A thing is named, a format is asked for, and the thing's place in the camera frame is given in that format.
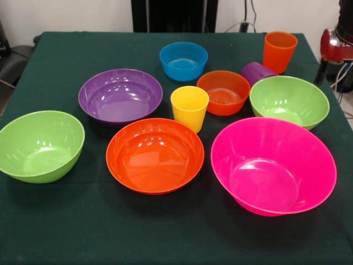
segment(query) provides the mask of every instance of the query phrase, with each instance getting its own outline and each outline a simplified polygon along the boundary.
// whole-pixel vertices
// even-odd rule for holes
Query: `dark green cloth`
[[[318,64],[302,34],[285,74],[313,81]],[[221,187],[210,148],[227,124],[253,116],[250,103],[236,115],[207,113],[199,133],[205,147],[200,173],[184,188],[161,196],[135,193],[113,179],[105,151],[117,129],[80,109],[77,96],[91,76],[135,68],[164,90],[152,116],[172,117],[170,80],[160,49],[192,41],[209,54],[205,71],[240,72],[261,61],[264,34],[44,33],[19,81],[0,128],[37,110],[76,116],[86,140],[75,167],[51,184],[26,184],[1,173],[0,261],[31,264],[352,264],[353,134],[327,84],[331,110],[312,130],[332,152],[338,182],[331,197],[307,213],[265,218],[241,206]]]

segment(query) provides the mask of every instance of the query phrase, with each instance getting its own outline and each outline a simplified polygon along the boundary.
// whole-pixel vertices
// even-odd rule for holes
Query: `green bowl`
[[[290,121],[311,130],[330,111],[325,94],[313,84],[291,76],[274,76],[253,85],[250,102],[255,116]]]
[[[21,116],[0,131],[0,170],[28,183],[49,183],[76,163],[84,129],[74,116],[46,110]]]

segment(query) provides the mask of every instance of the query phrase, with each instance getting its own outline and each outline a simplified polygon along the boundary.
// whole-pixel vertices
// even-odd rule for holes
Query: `purple bowl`
[[[142,119],[159,106],[161,84],[133,69],[114,69],[89,79],[78,93],[78,103],[89,116],[113,127]]]

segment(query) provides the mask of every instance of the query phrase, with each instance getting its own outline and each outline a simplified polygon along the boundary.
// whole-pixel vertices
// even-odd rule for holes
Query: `purple cup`
[[[162,98],[161,84],[153,76],[133,69],[99,73],[86,81],[78,93],[82,110],[112,127],[150,115]]]
[[[268,69],[258,62],[251,62],[245,65],[242,69],[241,75],[248,80],[250,86],[252,87],[257,81],[261,79],[270,77],[270,76],[278,76],[277,73]]]

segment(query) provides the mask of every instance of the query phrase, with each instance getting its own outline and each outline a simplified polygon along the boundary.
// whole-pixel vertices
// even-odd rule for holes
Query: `small orange bowl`
[[[241,75],[230,71],[212,71],[204,74],[197,86],[210,97],[207,107],[209,113],[228,116],[243,107],[250,94],[250,84]]]
[[[118,131],[106,150],[113,177],[136,192],[159,195],[189,183],[204,162],[200,138],[185,125],[151,118]]]

